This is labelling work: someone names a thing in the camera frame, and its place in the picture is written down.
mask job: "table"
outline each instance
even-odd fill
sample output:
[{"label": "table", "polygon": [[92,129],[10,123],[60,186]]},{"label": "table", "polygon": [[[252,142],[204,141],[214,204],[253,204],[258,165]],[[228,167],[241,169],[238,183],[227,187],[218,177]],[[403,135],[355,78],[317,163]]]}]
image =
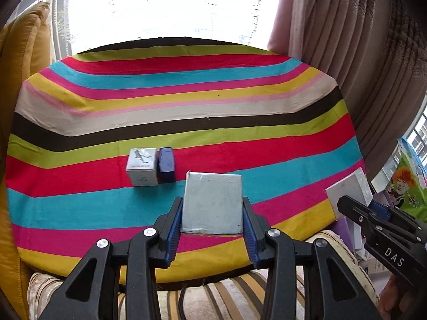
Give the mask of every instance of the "table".
[{"label": "table", "polygon": [[[132,187],[135,147],[174,148],[177,182]],[[331,77],[249,46],[158,38],[89,50],[25,81],[6,185],[22,260],[67,275],[98,239],[130,239],[167,213],[188,170],[241,174],[255,212],[306,239],[334,220],[325,188],[358,167]],[[157,281],[249,264],[241,237],[184,235]]]}]

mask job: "curtain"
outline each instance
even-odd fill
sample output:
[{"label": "curtain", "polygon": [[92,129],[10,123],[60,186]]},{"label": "curtain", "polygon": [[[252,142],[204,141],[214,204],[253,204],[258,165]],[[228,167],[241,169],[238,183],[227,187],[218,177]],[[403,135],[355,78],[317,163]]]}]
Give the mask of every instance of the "curtain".
[{"label": "curtain", "polygon": [[280,0],[268,48],[336,79],[372,179],[426,91],[424,37],[402,3]]}]

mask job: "brown curtain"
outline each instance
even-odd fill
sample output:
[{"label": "brown curtain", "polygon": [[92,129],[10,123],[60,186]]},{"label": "brown curtain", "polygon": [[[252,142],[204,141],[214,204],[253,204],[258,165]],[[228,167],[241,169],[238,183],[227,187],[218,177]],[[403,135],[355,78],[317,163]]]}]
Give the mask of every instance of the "brown curtain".
[{"label": "brown curtain", "polygon": [[[410,61],[404,64],[405,56],[397,54],[400,49],[420,63],[425,54],[424,37],[397,1],[280,0],[268,44],[269,49],[301,59],[336,79],[369,179],[414,120],[426,90],[427,69],[410,71],[406,64]],[[406,22],[394,22],[397,14]],[[401,24],[413,27],[405,33]]]}]

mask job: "black cable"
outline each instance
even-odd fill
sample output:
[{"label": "black cable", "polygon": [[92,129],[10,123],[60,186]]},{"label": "black cable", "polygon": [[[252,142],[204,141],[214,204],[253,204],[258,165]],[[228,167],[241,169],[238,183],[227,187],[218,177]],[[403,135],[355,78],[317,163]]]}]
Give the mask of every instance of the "black cable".
[{"label": "black cable", "polygon": [[179,294],[179,299],[178,299],[178,316],[179,316],[179,320],[187,320],[187,318],[185,317],[185,314],[184,314],[184,307],[183,307],[184,295],[185,295],[185,290],[186,289],[187,289],[187,283],[184,283],[182,285],[181,293]]}]

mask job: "bolt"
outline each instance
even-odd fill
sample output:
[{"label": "bolt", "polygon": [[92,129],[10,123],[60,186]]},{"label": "bolt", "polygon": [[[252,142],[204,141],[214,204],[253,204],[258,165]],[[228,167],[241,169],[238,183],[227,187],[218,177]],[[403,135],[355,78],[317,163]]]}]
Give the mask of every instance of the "bolt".
[{"label": "bolt", "polygon": [[97,241],[98,248],[105,248],[107,245],[108,245],[107,239],[100,239],[99,241]]},{"label": "bolt", "polygon": [[267,233],[270,237],[277,237],[280,234],[280,231],[278,229],[270,229]]},{"label": "bolt", "polygon": [[147,229],[144,230],[144,236],[154,236],[156,234],[156,229],[149,227]]},{"label": "bolt", "polygon": [[324,247],[327,246],[327,241],[325,239],[323,239],[323,238],[316,239],[316,245],[319,248],[324,248]]}]

